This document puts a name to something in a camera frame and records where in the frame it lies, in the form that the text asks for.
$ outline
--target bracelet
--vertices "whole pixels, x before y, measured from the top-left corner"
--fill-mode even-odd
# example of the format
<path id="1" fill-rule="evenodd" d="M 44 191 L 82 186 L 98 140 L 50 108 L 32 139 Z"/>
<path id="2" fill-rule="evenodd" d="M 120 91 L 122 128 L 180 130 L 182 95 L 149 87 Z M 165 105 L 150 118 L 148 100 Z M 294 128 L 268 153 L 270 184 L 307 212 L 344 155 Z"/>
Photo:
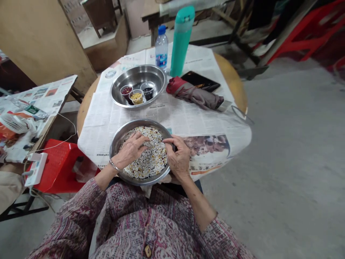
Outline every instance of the bracelet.
<path id="1" fill-rule="evenodd" d="M 122 170 L 120 170 L 113 162 L 111 159 L 109 159 L 109 163 L 118 171 L 118 172 L 122 172 Z"/>

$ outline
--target teal thermos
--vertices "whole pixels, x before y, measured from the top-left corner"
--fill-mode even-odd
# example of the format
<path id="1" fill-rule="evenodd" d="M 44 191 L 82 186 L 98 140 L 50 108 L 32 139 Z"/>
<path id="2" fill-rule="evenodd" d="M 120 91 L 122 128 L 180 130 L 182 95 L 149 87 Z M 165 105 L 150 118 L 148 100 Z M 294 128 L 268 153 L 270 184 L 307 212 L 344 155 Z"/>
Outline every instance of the teal thermos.
<path id="1" fill-rule="evenodd" d="M 179 10 L 175 19 L 170 76 L 181 76 L 195 18 L 193 6 Z"/>

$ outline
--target elderly woman's hand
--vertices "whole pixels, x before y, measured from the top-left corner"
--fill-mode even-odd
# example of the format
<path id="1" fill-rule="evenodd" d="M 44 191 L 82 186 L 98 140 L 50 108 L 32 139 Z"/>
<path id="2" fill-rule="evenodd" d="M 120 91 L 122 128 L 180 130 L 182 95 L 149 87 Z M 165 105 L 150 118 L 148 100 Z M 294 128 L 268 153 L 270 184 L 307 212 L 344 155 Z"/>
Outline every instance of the elderly woman's hand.
<path id="1" fill-rule="evenodd" d="M 172 138 L 164 139 L 166 153 L 168 157 L 168 164 L 171 171 L 181 183 L 190 178 L 189 175 L 189 158 L 190 149 L 179 136 L 172 135 Z M 174 152 L 170 143 L 177 147 Z"/>
<path id="2" fill-rule="evenodd" d="M 133 133 L 129 139 L 123 144 L 118 154 L 112 157 L 111 161 L 120 170 L 137 160 L 146 146 L 142 146 L 145 141 L 150 141 L 148 137 L 143 136 L 140 132 Z"/>

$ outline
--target round wooden table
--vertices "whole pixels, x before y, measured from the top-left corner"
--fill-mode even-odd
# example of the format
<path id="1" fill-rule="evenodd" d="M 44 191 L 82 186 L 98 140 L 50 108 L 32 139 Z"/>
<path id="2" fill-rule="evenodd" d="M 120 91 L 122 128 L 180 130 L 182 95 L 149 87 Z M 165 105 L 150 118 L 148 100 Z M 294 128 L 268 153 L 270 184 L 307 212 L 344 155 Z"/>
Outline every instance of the round wooden table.
<path id="1" fill-rule="evenodd" d="M 236 70 L 232 67 L 232 65 L 221 55 L 218 55 L 214 53 L 216 61 L 218 63 L 218 66 L 220 70 L 222 71 L 222 74 L 225 78 L 225 81 L 227 82 L 227 85 L 233 94 L 233 97 L 235 99 L 235 103 L 238 106 L 238 108 L 246 113 L 247 111 L 247 95 L 245 94 L 244 88 L 243 88 L 243 83 L 238 76 Z M 80 105 L 79 111 L 78 111 L 78 116 L 77 116 L 77 132 L 78 136 L 80 136 L 85 117 L 87 114 L 87 111 L 89 110 L 91 99 L 93 93 L 96 91 L 98 82 L 100 81 L 100 77 L 98 77 L 89 90 L 87 91 L 82 104 Z"/>

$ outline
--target button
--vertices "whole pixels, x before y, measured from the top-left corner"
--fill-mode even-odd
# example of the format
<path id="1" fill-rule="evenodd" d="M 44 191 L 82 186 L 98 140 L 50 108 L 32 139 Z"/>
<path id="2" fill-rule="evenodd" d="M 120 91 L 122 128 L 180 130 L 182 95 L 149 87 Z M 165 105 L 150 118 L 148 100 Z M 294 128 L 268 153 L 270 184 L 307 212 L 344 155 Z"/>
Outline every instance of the button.
<path id="1" fill-rule="evenodd" d="M 151 248 L 147 245 L 145 246 L 145 254 L 147 258 L 151 258 L 152 253 L 151 253 Z"/>

